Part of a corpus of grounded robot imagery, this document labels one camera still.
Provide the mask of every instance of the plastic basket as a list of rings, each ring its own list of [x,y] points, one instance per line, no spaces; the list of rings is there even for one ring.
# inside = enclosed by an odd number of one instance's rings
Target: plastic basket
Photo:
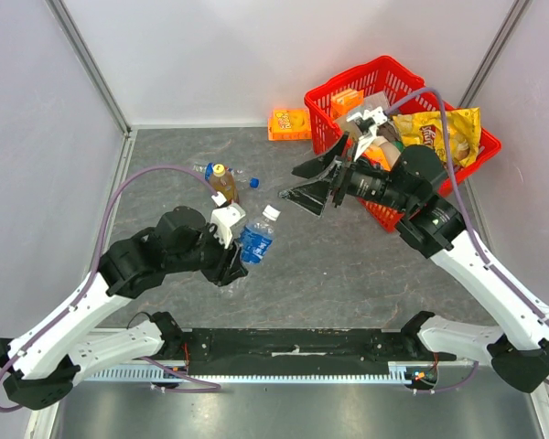
[[[316,154],[321,154],[333,146],[341,136],[338,125],[329,117],[331,110],[330,99],[333,95],[348,88],[363,90],[364,96],[384,91],[389,103],[393,104],[411,91],[424,86],[425,80],[423,78],[414,75],[388,56],[379,57],[367,64],[346,70],[333,77],[305,95],[305,104],[309,109],[311,118],[313,150]],[[448,110],[454,109],[447,102],[446,108]],[[435,110],[437,110],[437,99],[429,93],[417,96],[400,109],[402,114],[432,112]],[[457,168],[456,181],[458,183],[476,172],[480,166],[494,157],[502,148],[501,142],[483,127],[479,143],[479,153],[476,161],[468,167]],[[451,181],[448,178],[439,189],[439,193],[445,197],[451,191]],[[361,203],[388,231],[394,231],[394,226],[403,216],[395,210],[379,206],[370,201],[361,201]]]

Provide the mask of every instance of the brown bottle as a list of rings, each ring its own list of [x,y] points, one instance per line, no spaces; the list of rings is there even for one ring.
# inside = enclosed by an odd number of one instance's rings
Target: brown bottle
[[[228,201],[228,204],[232,202],[238,203],[238,190],[236,189],[236,183],[234,177],[224,165],[215,164],[213,166],[213,172],[210,175],[211,187],[221,192]]]

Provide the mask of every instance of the snack bag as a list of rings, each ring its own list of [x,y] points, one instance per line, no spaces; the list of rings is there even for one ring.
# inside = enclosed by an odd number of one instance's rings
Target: snack bag
[[[427,145],[435,150],[441,161],[447,161],[440,112],[402,114],[393,116],[393,120],[405,147]],[[481,135],[479,108],[447,112],[447,128],[454,163],[463,167],[474,163]]]

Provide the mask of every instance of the white wall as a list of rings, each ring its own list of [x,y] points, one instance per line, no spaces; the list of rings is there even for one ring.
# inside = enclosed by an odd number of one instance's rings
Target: white wall
[[[81,280],[121,146],[46,3],[0,2],[0,337]],[[0,414],[0,437],[22,437],[28,416]]]
[[[493,250],[549,303],[549,0],[530,6],[476,104],[503,147],[472,180]]]
[[[66,0],[132,124],[259,123],[388,54],[456,103],[512,0]]]

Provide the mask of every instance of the concrete floor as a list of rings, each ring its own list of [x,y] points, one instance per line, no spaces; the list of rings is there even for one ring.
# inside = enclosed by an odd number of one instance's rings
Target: concrete floor
[[[299,180],[293,166],[313,156],[310,142],[271,143],[264,128],[140,131],[129,175],[155,164],[222,162],[261,179],[259,189],[241,190],[250,218],[269,203],[282,213],[271,250],[246,278],[218,288],[201,273],[174,274],[102,325],[124,327],[138,311],[169,311],[183,327],[399,328],[420,310],[493,324],[457,281],[384,231],[355,199],[317,219],[278,198],[278,190]],[[142,177],[121,198],[112,241],[156,225],[179,205],[206,218],[212,210],[207,189],[191,177]]]

